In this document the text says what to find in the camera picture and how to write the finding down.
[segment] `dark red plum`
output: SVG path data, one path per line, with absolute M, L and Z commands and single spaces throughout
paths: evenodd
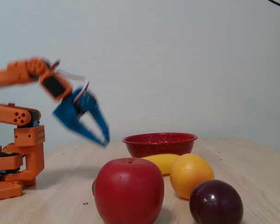
M 240 224 L 244 208 L 238 192 L 229 184 L 211 180 L 191 193 L 190 211 L 199 224 Z

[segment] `orange fruit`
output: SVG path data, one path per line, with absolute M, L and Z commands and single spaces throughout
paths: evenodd
M 198 184 L 214 179 L 214 171 L 210 165 L 195 154 L 180 156 L 170 172 L 170 181 L 174 191 L 185 199 L 190 199 L 193 189 Z

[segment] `apple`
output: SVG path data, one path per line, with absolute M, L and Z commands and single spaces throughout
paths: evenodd
M 145 159 L 112 160 L 98 173 L 94 200 L 105 224 L 153 224 L 164 200 L 162 173 Z
M 229 184 L 211 180 L 197 185 L 191 193 L 190 211 L 199 224 L 240 224 L 243 203 Z

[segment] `table surface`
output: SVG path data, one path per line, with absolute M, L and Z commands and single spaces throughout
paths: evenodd
M 216 179 L 239 192 L 242 224 L 280 224 L 280 152 L 242 138 L 216 138 L 196 140 L 192 153 L 212 166 Z M 105 163 L 120 157 L 130 157 L 123 143 L 110 143 L 107 149 L 73 145 L 46 153 L 36 186 L 0 201 L 0 224 L 103 224 L 91 185 Z M 189 202 L 175 196 L 169 176 L 164 181 L 163 208 L 155 223 L 194 224 Z

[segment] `yellow banana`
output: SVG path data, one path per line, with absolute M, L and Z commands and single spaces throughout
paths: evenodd
M 153 162 L 161 170 L 163 175 L 168 175 L 171 172 L 173 163 L 180 155 L 175 154 L 158 154 L 143 157 L 143 159 Z

